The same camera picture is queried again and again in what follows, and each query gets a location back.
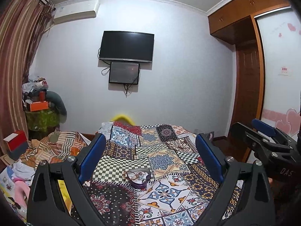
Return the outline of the purple heart-shaped jewelry box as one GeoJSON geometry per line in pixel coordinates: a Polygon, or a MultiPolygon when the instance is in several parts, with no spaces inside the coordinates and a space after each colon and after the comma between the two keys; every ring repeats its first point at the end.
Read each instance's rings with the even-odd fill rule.
{"type": "Polygon", "coordinates": [[[125,172],[125,178],[135,189],[144,189],[151,179],[151,171],[147,168],[137,168],[125,172]]]}

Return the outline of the yellow cloth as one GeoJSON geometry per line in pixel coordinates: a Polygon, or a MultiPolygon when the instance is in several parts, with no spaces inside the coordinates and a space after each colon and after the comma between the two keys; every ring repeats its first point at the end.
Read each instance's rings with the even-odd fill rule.
{"type": "Polygon", "coordinates": [[[67,207],[68,213],[71,214],[72,200],[67,191],[65,182],[63,180],[58,180],[58,185],[59,185],[64,203],[65,203],[65,206],[67,207]]]}

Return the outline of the white sliding wardrobe door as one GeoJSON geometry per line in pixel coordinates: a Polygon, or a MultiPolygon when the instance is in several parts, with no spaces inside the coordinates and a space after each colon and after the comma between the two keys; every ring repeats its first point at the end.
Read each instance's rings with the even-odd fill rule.
{"type": "Polygon", "coordinates": [[[300,127],[300,19],[291,8],[275,9],[255,19],[265,66],[261,120],[296,139],[300,127]]]}

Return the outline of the striped orange blanket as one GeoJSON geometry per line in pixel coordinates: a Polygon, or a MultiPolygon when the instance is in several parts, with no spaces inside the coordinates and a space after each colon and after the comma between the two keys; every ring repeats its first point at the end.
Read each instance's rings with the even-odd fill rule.
{"type": "Polygon", "coordinates": [[[41,140],[29,141],[29,147],[20,156],[20,160],[36,169],[41,160],[59,163],[69,156],[77,156],[89,143],[90,141],[78,132],[55,130],[41,140]]]}

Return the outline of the red and white box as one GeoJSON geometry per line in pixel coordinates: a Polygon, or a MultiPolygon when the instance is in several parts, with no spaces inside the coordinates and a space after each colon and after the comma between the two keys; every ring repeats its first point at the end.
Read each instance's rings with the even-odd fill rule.
{"type": "Polygon", "coordinates": [[[4,138],[8,150],[24,152],[27,149],[27,137],[23,130],[17,130],[4,138]]]}

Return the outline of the green patterned covered stand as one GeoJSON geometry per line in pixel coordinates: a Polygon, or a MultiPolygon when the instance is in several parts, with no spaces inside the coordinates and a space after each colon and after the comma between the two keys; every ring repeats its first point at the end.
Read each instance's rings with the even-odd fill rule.
{"type": "Polygon", "coordinates": [[[60,116],[53,109],[26,111],[25,114],[27,128],[31,131],[46,132],[48,128],[56,127],[60,123],[60,116]]]}

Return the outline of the orange box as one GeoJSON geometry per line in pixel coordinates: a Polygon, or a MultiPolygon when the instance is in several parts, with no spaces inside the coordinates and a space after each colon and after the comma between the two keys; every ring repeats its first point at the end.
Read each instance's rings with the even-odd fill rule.
{"type": "Polygon", "coordinates": [[[31,112],[46,110],[48,108],[49,108],[49,103],[47,101],[33,102],[28,104],[28,110],[31,112]]]}

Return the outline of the dark green clothing bundle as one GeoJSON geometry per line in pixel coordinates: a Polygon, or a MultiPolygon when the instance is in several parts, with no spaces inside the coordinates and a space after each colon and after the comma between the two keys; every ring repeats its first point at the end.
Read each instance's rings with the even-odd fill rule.
{"type": "Polygon", "coordinates": [[[46,100],[50,102],[50,106],[57,111],[60,117],[60,122],[64,124],[67,120],[67,109],[61,96],[56,92],[47,91],[46,100]]]}

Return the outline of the patchwork patterned bedspread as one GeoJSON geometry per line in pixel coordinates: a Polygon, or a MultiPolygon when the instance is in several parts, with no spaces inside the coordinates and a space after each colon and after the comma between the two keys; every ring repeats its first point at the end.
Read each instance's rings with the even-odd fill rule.
{"type": "Polygon", "coordinates": [[[83,187],[107,225],[193,225],[217,191],[181,126],[104,122],[106,148],[83,187]],[[151,179],[135,189],[125,172],[147,168],[151,179]]]}

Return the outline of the yellow plastic chair back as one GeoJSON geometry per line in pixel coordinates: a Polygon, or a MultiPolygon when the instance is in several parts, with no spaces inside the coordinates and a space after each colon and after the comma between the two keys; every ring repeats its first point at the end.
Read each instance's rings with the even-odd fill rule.
{"type": "Polygon", "coordinates": [[[130,125],[135,125],[135,122],[127,115],[125,114],[118,114],[115,115],[111,121],[117,121],[117,122],[122,122],[124,124],[130,124],[130,125]]]}

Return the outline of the brown wooden wardrobe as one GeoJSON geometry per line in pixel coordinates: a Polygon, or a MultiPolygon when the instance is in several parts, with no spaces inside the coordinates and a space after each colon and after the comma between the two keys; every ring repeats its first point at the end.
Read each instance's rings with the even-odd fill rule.
{"type": "Polygon", "coordinates": [[[289,6],[288,0],[223,0],[208,11],[211,36],[235,47],[236,89],[231,124],[251,127],[260,119],[265,90],[265,64],[255,17],[289,6]]]}

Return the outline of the red striped curtain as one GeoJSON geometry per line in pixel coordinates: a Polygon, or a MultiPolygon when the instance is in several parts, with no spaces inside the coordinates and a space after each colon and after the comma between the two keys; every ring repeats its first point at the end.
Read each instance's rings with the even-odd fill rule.
{"type": "Polygon", "coordinates": [[[22,84],[53,10],[52,2],[11,0],[1,15],[1,139],[17,130],[27,132],[22,84]]]}

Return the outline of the small black wall monitor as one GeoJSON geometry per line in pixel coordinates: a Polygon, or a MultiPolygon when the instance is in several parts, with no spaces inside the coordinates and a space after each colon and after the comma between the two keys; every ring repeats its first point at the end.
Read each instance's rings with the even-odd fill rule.
{"type": "Polygon", "coordinates": [[[138,85],[139,75],[139,63],[112,62],[109,72],[109,83],[138,85]]]}

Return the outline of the large black wall television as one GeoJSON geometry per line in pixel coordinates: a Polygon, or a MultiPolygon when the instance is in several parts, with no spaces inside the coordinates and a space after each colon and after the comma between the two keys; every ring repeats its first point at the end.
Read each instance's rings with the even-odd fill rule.
{"type": "Polygon", "coordinates": [[[104,31],[98,58],[107,61],[152,63],[154,42],[154,34],[104,31]]]}

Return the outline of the white wall air conditioner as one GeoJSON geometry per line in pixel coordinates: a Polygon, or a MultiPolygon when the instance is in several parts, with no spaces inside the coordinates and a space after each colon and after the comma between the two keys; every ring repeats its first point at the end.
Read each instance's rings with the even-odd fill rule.
{"type": "Polygon", "coordinates": [[[54,24],[95,18],[100,7],[99,0],[82,1],[61,6],[55,10],[54,24]]]}

